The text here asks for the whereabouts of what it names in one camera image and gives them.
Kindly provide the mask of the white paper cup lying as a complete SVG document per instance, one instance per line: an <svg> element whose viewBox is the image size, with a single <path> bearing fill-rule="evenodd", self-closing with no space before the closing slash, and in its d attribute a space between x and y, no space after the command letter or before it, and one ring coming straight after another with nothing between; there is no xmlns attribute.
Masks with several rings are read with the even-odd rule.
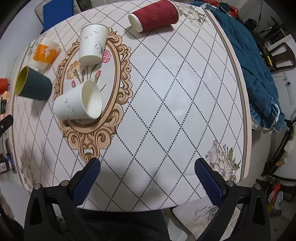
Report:
<svg viewBox="0 0 296 241"><path fill-rule="evenodd" d="M53 111L60 120L99 118L102 112L102 99L97 84L87 80L57 97Z"/></svg>

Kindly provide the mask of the dark teal cup yellow inside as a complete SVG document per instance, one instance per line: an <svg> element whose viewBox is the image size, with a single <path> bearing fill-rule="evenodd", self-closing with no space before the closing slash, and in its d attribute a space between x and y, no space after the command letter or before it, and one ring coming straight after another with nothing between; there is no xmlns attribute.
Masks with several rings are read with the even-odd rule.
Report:
<svg viewBox="0 0 296 241"><path fill-rule="evenodd" d="M36 70L25 66L16 78L14 94L34 100L47 100L52 92L51 80Z"/></svg>

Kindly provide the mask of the orange white small cup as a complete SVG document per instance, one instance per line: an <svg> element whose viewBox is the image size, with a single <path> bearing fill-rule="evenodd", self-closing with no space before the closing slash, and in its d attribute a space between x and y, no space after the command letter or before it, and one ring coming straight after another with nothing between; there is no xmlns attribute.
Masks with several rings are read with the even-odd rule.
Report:
<svg viewBox="0 0 296 241"><path fill-rule="evenodd" d="M34 53L32 66L39 70L45 70L53 63L60 52L61 47L59 44L48 38L44 38Z"/></svg>

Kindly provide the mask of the white paper cup upright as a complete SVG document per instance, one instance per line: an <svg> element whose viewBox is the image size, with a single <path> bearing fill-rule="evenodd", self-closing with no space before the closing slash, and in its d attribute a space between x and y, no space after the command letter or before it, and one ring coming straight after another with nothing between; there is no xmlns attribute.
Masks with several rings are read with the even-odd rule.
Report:
<svg viewBox="0 0 296 241"><path fill-rule="evenodd" d="M91 23L81 30L79 61L84 65L95 65L102 61L109 28Z"/></svg>

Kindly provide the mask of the red ribbed paper cup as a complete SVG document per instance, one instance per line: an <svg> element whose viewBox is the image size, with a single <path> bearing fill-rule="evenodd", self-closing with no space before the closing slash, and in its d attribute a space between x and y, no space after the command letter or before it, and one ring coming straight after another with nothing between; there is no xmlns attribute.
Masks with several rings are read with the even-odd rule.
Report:
<svg viewBox="0 0 296 241"><path fill-rule="evenodd" d="M128 20L138 33L176 24L179 13L171 1L157 1L128 15Z"/></svg>

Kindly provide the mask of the black tripod stand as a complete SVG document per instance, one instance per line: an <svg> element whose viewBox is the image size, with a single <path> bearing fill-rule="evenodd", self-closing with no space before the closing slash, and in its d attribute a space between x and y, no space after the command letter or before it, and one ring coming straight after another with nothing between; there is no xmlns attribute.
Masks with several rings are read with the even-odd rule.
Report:
<svg viewBox="0 0 296 241"><path fill-rule="evenodd" d="M275 174L278 168L287 162L288 154L295 147L295 119L285 119L285 122L288 129L285 131L285 135L272 158L265 163L261 177L268 175L283 181L295 182L293 178L280 177Z"/></svg>

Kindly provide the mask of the blue quilted blanket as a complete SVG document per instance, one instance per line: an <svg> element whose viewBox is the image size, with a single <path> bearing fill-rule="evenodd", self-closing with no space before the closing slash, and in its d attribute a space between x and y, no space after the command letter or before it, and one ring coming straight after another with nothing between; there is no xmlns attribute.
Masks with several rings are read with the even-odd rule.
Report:
<svg viewBox="0 0 296 241"><path fill-rule="evenodd" d="M248 93L252 128L281 132L285 126L285 114L278 100L278 89L260 56L255 39L243 24L218 8L206 6L205 9L214 15L224 30L241 66Z"/></svg>

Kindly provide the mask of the patterned white tablecloth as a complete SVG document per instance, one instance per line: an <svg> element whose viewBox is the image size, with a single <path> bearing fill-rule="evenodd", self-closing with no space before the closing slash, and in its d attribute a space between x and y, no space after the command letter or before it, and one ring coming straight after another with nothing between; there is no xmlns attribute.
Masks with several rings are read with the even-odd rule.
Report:
<svg viewBox="0 0 296 241"><path fill-rule="evenodd" d="M147 211L205 196L194 172L202 157L225 179L248 173L251 130L246 87L232 46L213 14L177 4L171 26L136 32L128 15L149 1L125 1L84 11L46 32L22 36L28 46L14 74L32 66L43 38L61 47L44 71L53 86L47 101L14 96L11 142L20 184L70 179L93 157L101 172L83 208ZM109 28L102 61L79 61L81 30ZM57 97L87 80L101 94L99 118L60 120Z"/></svg>

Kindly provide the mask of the black gripper device left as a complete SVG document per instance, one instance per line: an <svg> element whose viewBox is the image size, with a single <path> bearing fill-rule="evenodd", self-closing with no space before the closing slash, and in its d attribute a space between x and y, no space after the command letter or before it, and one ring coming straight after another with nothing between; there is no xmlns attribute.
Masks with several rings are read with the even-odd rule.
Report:
<svg viewBox="0 0 296 241"><path fill-rule="evenodd" d="M14 123L14 118L11 114L7 115L0 121L0 137L5 133L5 131L10 128Z"/></svg>

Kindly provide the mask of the small printed box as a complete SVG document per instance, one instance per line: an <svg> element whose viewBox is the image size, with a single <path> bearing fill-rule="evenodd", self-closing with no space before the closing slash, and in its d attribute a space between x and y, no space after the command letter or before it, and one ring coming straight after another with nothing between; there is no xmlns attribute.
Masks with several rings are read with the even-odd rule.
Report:
<svg viewBox="0 0 296 241"><path fill-rule="evenodd" d="M10 102L11 93L9 91L5 91L1 95L1 114L8 113L8 105Z"/></svg>

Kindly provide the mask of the red plastic bag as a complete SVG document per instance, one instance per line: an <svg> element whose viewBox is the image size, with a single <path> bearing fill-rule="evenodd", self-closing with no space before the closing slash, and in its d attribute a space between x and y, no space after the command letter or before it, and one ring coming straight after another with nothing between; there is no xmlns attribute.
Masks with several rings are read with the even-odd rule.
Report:
<svg viewBox="0 0 296 241"><path fill-rule="evenodd" d="M0 78L0 95L8 90L9 81L8 78Z"/></svg>

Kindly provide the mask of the dark wooden chair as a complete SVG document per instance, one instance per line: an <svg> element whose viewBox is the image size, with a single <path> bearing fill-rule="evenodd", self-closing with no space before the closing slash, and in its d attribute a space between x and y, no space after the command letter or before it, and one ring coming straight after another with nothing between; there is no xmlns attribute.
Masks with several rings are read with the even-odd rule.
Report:
<svg viewBox="0 0 296 241"><path fill-rule="evenodd" d="M263 59L271 73L286 71L295 68L295 54L286 42L280 43L271 50L268 50L264 45L262 45L261 47L263 52ZM281 53L274 54L280 48L284 48L285 50ZM282 64L284 62L291 62L291 64L280 67L277 66L277 64Z"/></svg>

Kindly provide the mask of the blue folded mat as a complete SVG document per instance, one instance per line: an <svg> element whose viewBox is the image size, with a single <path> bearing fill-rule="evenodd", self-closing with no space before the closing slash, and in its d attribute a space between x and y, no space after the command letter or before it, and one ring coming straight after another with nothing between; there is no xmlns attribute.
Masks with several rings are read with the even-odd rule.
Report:
<svg viewBox="0 0 296 241"><path fill-rule="evenodd" d="M44 31L74 15L73 0L52 0L43 6Z"/></svg>

